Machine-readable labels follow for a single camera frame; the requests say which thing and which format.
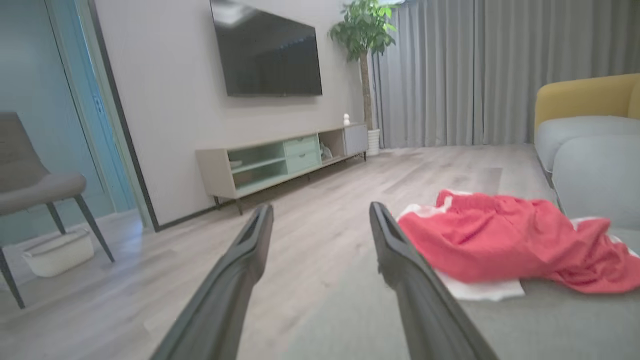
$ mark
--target yellow cushion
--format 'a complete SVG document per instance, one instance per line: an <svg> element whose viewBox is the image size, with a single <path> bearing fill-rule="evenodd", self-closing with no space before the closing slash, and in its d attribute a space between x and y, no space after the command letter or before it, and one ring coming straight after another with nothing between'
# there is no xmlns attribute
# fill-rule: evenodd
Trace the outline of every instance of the yellow cushion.
<svg viewBox="0 0 640 360"><path fill-rule="evenodd" d="M628 117L640 120L640 80L638 80L633 91L631 92Z"/></svg>
<svg viewBox="0 0 640 360"><path fill-rule="evenodd" d="M613 115L640 119L640 104L630 108L634 92L640 99L640 74L606 76L604 78L563 81L545 85L536 100L536 129L547 120L581 115Z"/></svg>

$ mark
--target wall-mounted tv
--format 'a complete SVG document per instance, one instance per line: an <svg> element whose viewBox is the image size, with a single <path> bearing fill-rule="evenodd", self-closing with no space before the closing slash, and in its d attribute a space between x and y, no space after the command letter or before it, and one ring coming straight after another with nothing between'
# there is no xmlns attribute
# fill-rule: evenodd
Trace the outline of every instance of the wall-mounted tv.
<svg viewBox="0 0 640 360"><path fill-rule="evenodd" d="M211 0L229 96L322 95L316 29L231 0Z"/></svg>

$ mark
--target window curtain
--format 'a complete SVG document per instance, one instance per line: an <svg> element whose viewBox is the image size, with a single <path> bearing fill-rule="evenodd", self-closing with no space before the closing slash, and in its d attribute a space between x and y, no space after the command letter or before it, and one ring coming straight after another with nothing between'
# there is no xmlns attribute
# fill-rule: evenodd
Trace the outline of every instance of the window curtain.
<svg viewBox="0 0 640 360"><path fill-rule="evenodd" d="M547 83L640 72L640 1L417 0L373 58L382 147L532 142Z"/></svg>

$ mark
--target tree trunk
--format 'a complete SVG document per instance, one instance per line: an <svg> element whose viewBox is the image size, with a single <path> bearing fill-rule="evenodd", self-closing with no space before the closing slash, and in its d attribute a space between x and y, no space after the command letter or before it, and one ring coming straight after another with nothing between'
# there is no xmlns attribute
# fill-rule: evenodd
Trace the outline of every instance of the tree trunk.
<svg viewBox="0 0 640 360"><path fill-rule="evenodd" d="M360 73L362 75L362 99L364 100L364 122L369 130L373 130L371 113L371 89L369 88L369 63L367 53L360 54Z"/></svg>

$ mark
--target white plant pot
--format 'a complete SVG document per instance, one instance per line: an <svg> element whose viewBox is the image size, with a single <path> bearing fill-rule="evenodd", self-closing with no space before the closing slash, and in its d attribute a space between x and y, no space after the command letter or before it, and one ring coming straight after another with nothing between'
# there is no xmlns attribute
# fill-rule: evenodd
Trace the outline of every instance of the white plant pot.
<svg viewBox="0 0 640 360"><path fill-rule="evenodd" d="M91 236L85 229L56 235L26 249L22 257L34 274L52 277L93 257Z"/></svg>
<svg viewBox="0 0 640 360"><path fill-rule="evenodd" d="M380 153L380 129L369 130L369 150L367 156L375 156Z"/></svg>

